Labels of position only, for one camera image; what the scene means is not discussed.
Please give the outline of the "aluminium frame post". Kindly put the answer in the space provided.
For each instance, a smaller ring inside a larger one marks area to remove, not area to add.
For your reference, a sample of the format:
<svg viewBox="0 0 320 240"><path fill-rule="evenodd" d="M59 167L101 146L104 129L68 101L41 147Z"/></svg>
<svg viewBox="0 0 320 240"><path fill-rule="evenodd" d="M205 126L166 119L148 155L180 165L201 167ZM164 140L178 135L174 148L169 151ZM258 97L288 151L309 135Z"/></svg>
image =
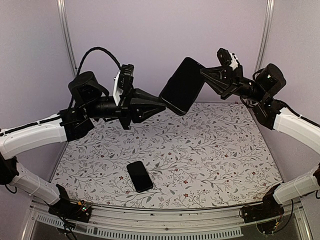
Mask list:
<svg viewBox="0 0 320 240"><path fill-rule="evenodd" d="M72 46L72 40L68 25L67 11L66 11L66 3L64 0L57 0L57 9L59 15L59 21L62 30L62 36L66 47L66 52L68 56L68 61L70 64L72 75L75 77L77 74L77 64L75 60L74 50Z"/></svg>
<svg viewBox="0 0 320 240"><path fill-rule="evenodd" d="M265 9L265 16L264 16L264 22L263 22L263 28L262 28L261 41L258 49L255 68L254 68L255 72L261 69L263 65L263 60L267 50L267 43L268 43L268 39L271 32L271 27L272 27L274 7L275 7L274 0L266 1L266 9Z"/></svg>

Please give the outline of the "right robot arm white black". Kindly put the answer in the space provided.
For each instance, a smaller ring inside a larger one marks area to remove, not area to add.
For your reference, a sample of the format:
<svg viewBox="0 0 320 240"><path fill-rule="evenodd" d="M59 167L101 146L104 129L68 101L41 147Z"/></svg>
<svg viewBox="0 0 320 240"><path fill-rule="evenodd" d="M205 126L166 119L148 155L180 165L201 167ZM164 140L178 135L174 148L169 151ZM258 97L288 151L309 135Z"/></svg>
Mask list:
<svg viewBox="0 0 320 240"><path fill-rule="evenodd" d="M202 68L200 73L221 99L236 95L242 101L253 101L251 109L262 126L286 134L316 153L320 152L319 124L298 114L284 101L274 99L286 85L284 75L276 65L268 64L254 73L252 79L243 76L242 66ZM269 218L278 210L278 205L319 189L320 167L316 166L293 180L272 187L263 197L258 213L262 218Z"/></svg>

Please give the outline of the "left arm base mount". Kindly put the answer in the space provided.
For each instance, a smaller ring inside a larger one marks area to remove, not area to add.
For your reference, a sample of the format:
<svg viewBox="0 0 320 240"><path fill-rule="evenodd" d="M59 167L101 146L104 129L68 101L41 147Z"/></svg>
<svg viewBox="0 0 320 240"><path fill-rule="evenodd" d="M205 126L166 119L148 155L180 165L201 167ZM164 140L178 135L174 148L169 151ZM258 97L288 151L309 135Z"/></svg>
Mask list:
<svg viewBox="0 0 320 240"><path fill-rule="evenodd" d="M62 219L88 223L92 214L92 204L84 200L72 202L63 186L59 184L55 186L59 191L59 200L49 206L48 213Z"/></svg>

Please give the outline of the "front aluminium rail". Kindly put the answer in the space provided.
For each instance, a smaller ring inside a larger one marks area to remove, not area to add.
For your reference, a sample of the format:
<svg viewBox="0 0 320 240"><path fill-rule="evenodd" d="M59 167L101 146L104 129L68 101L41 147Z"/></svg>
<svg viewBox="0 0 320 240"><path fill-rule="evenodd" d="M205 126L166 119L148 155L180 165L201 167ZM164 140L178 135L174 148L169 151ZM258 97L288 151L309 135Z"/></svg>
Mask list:
<svg viewBox="0 0 320 240"><path fill-rule="evenodd" d="M245 222L241 207L138 209L94 205L89 222L64 222L39 200L30 204L24 240L310 240L312 234L299 201L284 215Z"/></svg>

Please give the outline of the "left aluminium frame post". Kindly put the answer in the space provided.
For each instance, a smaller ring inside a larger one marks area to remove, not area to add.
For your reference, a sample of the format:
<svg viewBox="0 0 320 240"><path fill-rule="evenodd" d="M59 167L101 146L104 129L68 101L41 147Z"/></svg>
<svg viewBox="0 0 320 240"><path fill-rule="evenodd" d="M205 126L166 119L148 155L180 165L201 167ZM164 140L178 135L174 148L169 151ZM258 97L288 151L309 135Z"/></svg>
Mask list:
<svg viewBox="0 0 320 240"><path fill-rule="evenodd" d="M72 40L68 25L67 11L66 11L66 3L64 0L57 0L57 9L59 15L59 21L62 30L62 36L66 47L66 52L68 56L68 61L70 64L72 75L75 77L77 74L77 64L75 60L74 50L72 46Z"/></svg>

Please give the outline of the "small black phone on table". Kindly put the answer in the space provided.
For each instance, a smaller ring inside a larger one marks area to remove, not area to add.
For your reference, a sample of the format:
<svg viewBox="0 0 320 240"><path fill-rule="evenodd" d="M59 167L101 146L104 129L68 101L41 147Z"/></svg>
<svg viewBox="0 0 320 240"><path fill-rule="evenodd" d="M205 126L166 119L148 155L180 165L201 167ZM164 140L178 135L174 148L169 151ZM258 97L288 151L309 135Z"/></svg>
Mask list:
<svg viewBox="0 0 320 240"><path fill-rule="evenodd" d="M153 182L142 161L135 161L126 166L135 191L142 193L154 187Z"/></svg>

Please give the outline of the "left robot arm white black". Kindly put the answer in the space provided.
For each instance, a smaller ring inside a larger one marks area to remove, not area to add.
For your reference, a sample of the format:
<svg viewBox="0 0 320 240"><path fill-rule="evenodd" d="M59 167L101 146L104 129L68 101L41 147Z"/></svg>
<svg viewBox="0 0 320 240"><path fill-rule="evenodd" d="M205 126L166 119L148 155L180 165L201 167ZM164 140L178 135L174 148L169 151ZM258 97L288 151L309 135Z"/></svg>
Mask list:
<svg viewBox="0 0 320 240"><path fill-rule="evenodd" d="M0 132L0 183L42 199L63 216L74 213L74 205L64 187L49 183L27 170L17 155L54 143L72 142L85 137L95 126L93 120L119 120L123 129L162 112L160 100L133 87L133 72L117 73L114 94L100 85L92 71L83 72L68 84L75 103L59 113Z"/></svg>

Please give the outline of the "large black phone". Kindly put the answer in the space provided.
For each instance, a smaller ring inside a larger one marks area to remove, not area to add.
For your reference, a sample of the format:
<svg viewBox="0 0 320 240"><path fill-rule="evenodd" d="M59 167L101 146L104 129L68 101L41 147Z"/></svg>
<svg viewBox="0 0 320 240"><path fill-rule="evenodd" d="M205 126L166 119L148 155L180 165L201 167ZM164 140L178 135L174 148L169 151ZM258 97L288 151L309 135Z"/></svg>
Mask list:
<svg viewBox="0 0 320 240"><path fill-rule="evenodd" d="M186 115L205 84L203 68L193 58L185 57L159 94L161 102L175 114Z"/></svg>

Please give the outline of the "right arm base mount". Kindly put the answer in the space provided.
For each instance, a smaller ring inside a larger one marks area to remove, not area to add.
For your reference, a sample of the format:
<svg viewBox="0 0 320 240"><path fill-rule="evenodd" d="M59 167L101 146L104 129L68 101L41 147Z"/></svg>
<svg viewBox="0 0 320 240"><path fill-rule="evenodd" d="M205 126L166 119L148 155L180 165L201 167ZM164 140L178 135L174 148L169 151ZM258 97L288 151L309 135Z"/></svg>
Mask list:
<svg viewBox="0 0 320 240"><path fill-rule="evenodd" d="M281 216L285 213L282 204L277 203L273 194L280 184L273 186L262 198L262 203L257 205L244 205L239 210L239 216L245 223L265 220Z"/></svg>

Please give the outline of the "right aluminium frame post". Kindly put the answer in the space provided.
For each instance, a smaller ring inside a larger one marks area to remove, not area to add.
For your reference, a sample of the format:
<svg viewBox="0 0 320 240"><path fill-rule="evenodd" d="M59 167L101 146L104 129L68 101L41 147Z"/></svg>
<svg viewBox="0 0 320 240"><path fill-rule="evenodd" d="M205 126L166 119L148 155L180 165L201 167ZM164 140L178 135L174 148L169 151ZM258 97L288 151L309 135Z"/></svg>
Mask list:
<svg viewBox="0 0 320 240"><path fill-rule="evenodd" d="M265 16L264 16L264 22L263 22L263 28L262 28L261 41L258 49L255 68L254 68L255 72L261 69L263 65L263 60L267 50L267 43L268 43L268 39L271 32L271 27L272 27L274 7L275 7L274 0L266 1L266 9L265 9Z"/></svg>

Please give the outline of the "floral patterned table mat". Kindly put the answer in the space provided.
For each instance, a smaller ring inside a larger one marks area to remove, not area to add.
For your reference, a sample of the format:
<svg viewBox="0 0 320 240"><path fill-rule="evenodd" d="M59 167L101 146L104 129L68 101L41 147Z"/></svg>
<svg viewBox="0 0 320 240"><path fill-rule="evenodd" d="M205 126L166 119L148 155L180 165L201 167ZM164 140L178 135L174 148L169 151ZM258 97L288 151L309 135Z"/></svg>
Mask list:
<svg viewBox="0 0 320 240"><path fill-rule="evenodd" d="M136 192L127 165L142 161L153 188ZM255 121L239 103L195 103L124 130L95 123L68 144L52 181L73 200L148 209L227 207L260 201L282 181Z"/></svg>

